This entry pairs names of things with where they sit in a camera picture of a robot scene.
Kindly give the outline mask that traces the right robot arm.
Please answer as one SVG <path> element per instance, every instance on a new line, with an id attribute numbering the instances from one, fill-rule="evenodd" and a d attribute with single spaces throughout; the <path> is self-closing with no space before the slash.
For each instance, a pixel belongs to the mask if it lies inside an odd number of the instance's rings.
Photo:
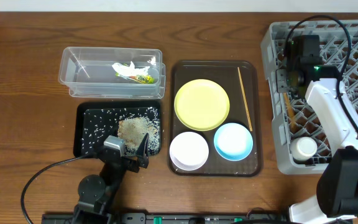
<path id="1" fill-rule="evenodd" d="M 277 75 L 277 90 L 306 100 L 329 141 L 332 159 L 316 194 L 289 208 L 292 223 L 331 223 L 358 217 L 358 114 L 349 101 L 342 72 L 324 65 L 319 36 L 301 35 L 286 42 L 287 65 Z"/>

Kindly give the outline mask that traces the green orange snack wrapper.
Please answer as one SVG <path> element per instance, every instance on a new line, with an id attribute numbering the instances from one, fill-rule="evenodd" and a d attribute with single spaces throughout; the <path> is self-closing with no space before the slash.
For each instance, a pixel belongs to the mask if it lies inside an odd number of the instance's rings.
<path id="1" fill-rule="evenodd" d="M 149 74 L 125 77 L 125 76 L 122 76 L 122 75 L 119 75 L 118 73 L 116 73 L 116 76 L 127 79 L 127 80 L 132 80 L 132 81 L 135 81 L 135 82 L 141 83 L 141 84 L 153 84 L 155 81 L 154 78 L 152 76 L 150 76 Z"/>

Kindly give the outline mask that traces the white cup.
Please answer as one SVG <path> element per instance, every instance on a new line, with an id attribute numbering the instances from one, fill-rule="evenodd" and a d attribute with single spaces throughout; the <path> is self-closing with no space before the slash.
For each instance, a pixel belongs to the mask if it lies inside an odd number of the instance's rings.
<path id="1" fill-rule="evenodd" d="M 317 152 L 316 142 L 309 137 L 300 137 L 290 143 L 290 152 L 296 161 L 307 161 Z"/>

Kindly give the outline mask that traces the light blue bowl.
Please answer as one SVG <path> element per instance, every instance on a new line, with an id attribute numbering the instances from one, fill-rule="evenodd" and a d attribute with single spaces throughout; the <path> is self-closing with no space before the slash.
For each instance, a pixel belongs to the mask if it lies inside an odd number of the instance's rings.
<path id="1" fill-rule="evenodd" d="M 228 161 L 240 161 L 250 155 L 254 142 L 245 126 L 226 123 L 215 132 L 213 143 L 221 157 Z"/>

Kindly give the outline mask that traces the white bowl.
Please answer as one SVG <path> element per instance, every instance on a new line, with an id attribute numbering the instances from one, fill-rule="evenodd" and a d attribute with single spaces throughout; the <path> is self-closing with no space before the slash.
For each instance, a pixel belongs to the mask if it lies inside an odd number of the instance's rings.
<path id="1" fill-rule="evenodd" d="M 175 166 L 181 170 L 193 171 L 205 164 L 209 147 L 202 135 L 188 131 L 173 138 L 169 153 Z"/>

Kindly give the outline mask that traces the white tissue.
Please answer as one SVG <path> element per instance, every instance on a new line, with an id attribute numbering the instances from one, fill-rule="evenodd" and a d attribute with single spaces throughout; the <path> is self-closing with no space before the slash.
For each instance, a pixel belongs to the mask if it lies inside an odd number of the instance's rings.
<path id="1" fill-rule="evenodd" d="M 124 65 L 121 63 L 114 63 L 112 64 L 112 68 L 116 73 L 119 75 L 130 77 L 130 76 L 137 76 L 137 75 L 148 75 L 149 66 L 136 68 L 133 62 L 130 62 L 130 65 Z"/>

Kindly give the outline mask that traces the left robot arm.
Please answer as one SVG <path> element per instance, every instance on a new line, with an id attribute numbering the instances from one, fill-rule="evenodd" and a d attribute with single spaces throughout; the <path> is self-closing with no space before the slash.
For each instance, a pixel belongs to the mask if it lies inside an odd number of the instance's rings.
<path id="1" fill-rule="evenodd" d="M 108 136 L 94 149 L 94 157 L 104 162 L 104 166 L 98 175 L 88 175 L 79 183 L 73 224 L 121 222 L 110 212 L 111 205 L 125 173 L 138 173 L 141 167 L 148 167 L 148 144 L 149 135 L 145 134 L 135 152 L 135 159 L 124 156 L 124 140 L 115 136 Z"/>

